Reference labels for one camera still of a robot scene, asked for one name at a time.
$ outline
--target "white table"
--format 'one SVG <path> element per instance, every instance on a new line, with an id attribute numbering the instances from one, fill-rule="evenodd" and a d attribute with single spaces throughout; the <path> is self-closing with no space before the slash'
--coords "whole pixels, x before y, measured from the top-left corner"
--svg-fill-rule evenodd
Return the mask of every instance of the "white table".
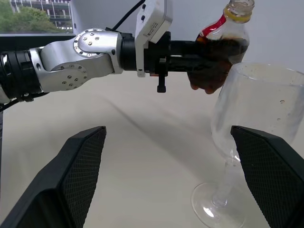
<path id="1" fill-rule="evenodd" d="M 4 115 L 0 221 L 69 137 L 105 125 L 85 227 L 205 227 L 190 196 L 198 184 L 223 176 L 224 159 L 210 130 L 219 93 L 192 91 L 185 74 L 170 73 L 166 94 L 156 93 L 157 84 L 157 78 L 125 72 L 10 108 Z M 245 227 L 267 228 L 242 173 L 237 188 L 247 196 Z"/>

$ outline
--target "white wall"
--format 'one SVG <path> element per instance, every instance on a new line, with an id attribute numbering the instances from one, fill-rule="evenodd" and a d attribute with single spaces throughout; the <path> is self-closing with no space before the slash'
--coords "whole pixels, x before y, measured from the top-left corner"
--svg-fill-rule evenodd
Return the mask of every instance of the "white wall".
<path id="1" fill-rule="evenodd" d="M 77 30 L 113 27 L 138 0 L 73 0 Z M 228 0 L 173 0 L 172 39 L 194 40 L 217 20 Z M 277 63 L 304 72 L 304 1 L 256 0 L 247 24 L 251 45 L 244 60 Z M 136 13 L 120 27 L 135 31 Z"/>

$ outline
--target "glass base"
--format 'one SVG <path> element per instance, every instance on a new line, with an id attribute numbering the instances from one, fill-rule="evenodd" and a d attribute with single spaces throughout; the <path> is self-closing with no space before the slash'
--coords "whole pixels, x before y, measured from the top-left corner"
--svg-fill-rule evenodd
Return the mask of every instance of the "glass base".
<path id="1" fill-rule="evenodd" d="M 233 203 L 227 202 L 224 207 L 212 203 L 212 196 L 217 189 L 216 183 L 198 185 L 191 196 L 192 207 L 199 219 L 209 228 L 241 228 L 246 216 Z"/>

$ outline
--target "window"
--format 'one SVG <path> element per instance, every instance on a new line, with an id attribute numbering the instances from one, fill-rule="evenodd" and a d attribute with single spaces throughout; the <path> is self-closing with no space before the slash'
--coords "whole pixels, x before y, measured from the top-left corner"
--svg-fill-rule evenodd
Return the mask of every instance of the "window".
<path id="1" fill-rule="evenodd" d="M 0 0 L 0 34 L 73 33 L 70 0 Z"/>

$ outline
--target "glass stem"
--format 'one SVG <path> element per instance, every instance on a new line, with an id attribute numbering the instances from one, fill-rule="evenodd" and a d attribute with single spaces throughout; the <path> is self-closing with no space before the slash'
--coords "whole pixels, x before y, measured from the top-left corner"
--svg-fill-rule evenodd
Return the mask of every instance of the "glass stem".
<path id="1" fill-rule="evenodd" d="M 224 179 L 219 183 L 212 197 L 212 202 L 215 206 L 224 207 L 227 204 L 227 198 L 238 178 L 238 171 L 239 166 L 236 165 L 235 161 L 226 161 Z"/>

